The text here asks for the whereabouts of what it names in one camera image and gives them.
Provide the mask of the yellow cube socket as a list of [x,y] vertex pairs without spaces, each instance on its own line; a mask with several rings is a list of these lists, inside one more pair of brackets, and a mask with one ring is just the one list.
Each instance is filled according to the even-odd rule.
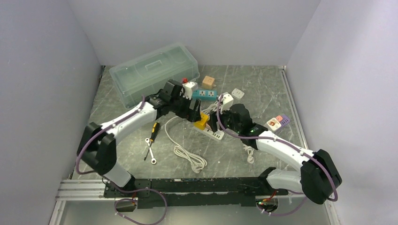
[[204,130],[207,126],[209,116],[203,112],[200,113],[200,120],[193,123],[194,127],[199,130]]

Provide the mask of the teal power strip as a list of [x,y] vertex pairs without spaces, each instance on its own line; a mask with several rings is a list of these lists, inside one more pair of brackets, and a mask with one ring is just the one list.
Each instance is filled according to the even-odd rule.
[[201,101],[216,101],[217,91],[215,90],[195,90],[192,93],[192,99],[200,99]]

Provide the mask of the white plug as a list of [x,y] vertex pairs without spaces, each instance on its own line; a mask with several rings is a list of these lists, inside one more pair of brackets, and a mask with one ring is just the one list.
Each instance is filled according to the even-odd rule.
[[232,95],[234,98],[236,98],[236,99],[242,99],[243,96],[245,95],[245,93],[244,93],[242,90],[235,88],[235,89],[231,92],[231,95]]

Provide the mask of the beige cube plug adapter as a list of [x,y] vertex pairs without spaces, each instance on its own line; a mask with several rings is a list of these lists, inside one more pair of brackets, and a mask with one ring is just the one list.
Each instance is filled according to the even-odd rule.
[[215,79],[210,76],[205,76],[202,80],[202,88],[206,90],[211,90],[214,87]]

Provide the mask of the white power strip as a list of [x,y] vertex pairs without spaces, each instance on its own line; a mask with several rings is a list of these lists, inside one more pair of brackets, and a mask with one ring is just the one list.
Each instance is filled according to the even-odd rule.
[[220,130],[218,130],[216,132],[213,132],[211,129],[208,129],[208,128],[205,128],[205,129],[201,130],[201,129],[197,128],[197,127],[194,127],[194,129],[197,130],[198,132],[200,132],[201,134],[203,134],[203,135],[205,135],[205,136],[207,136],[209,138],[212,138],[212,139],[214,139],[216,141],[221,141],[222,138],[225,135],[225,133],[223,131],[220,131]]

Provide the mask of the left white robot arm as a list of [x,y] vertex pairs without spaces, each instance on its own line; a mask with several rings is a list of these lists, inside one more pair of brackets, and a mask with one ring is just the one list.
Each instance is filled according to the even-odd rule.
[[87,174],[97,173],[122,191],[135,190],[135,177],[117,162],[117,145],[145,124],[171,112],[189,122],[200,121],[201,100],[192,100],[186,93],[187,89],[182,83],[168,80],[157,93],[143,96],[137,106],[116,119],[100,125],[89,123],[77,150],[76,173],[85,174],[79,168],[83,161],[91,168]]

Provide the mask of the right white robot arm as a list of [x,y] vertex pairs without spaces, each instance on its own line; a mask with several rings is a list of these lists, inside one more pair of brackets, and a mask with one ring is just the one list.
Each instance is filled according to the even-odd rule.
[[342,184],[342,178],[327,151],[308,150],[280,138],[267,127],[253,122],[243,104],[235,104],[226,111],[218,106],[209,117],[208,124],[213,131],[223,130],[243,144],[271,154],[294,169],[266,172],[266,184],[273,189],[301,192],[316,204],[338,200],[337,188]]

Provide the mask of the yellow black screwdriver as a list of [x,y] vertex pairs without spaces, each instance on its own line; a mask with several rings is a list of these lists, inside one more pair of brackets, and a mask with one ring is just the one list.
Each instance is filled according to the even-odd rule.
[[149,137],[149,139],[151,139],[153,143],[159,133],[159,130],[160,130],[160,123],[158,123],[158,122],[154,123],[154,125],[152,127],[152,131],[151,131],[151,136]]

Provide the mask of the clear plastic storage box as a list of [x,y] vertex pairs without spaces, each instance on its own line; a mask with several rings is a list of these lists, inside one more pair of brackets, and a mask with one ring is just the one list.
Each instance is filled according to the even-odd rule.
[[126,108],[135,107],[141,96],[149,96],[162,89],[172,79],[199,78],[197,60],[181,43],[157,49],[109,69],[114,87]]

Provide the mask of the purple power strip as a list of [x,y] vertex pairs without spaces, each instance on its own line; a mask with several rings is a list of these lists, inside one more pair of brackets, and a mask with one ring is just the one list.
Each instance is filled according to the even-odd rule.
[[285,114],[276,116],[276,120],[280,123],[281,128],[289,124],[291,121],[290,118]]

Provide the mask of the silver combination wrench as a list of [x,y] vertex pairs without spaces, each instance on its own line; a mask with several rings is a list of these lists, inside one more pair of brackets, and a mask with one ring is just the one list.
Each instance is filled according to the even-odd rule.
[[152,165],[155,165],[156,163],[157,163],[157,160],[155,159],[155,157],[154,157],[154,154],[153,154],[153,151],[152,151],[152,140],[151,139],[149,139],[149,138],[146,138],[145,139],[145,142],[147,143],[147,145],[148,145],[148,149],[147,149],[147,154],[146,154],[146,156],[144,157],[144,160],[146,160],[147,158],[148,158],[148,156],[150,155],[151,156],[151,164]]

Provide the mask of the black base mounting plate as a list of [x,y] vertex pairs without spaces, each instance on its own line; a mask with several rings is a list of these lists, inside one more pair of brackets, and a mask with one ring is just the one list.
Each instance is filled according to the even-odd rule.
[[287,195],[257,177],[136,179],[138,209],[176,206],[240,205],[255,206],[268,195]]

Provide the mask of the aluminium frame rail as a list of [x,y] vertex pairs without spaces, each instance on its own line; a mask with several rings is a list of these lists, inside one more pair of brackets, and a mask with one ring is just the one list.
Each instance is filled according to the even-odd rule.
[[[199,110],[199,97],[187,83],[169,80],[128,113],[86,127],[77,159],[104,176],[101,200],[112,200],[115,206],[128,202],[137,209],[239,204],[256,206],[262,213],[276,216],[278,193],[302,194],[316,204],[338,199],[342,178],[328,152],[307,150],[278,137],[269,127],[253,122],[245,106],[235,104],[230,95],[217,96],[216,108],[208,113]],[[117,164],[116,146],[125,134],[168,112],[200,129],[224,131],[255,150],[278,157],[294,171],[269,167],[258,177],[136,179]]]

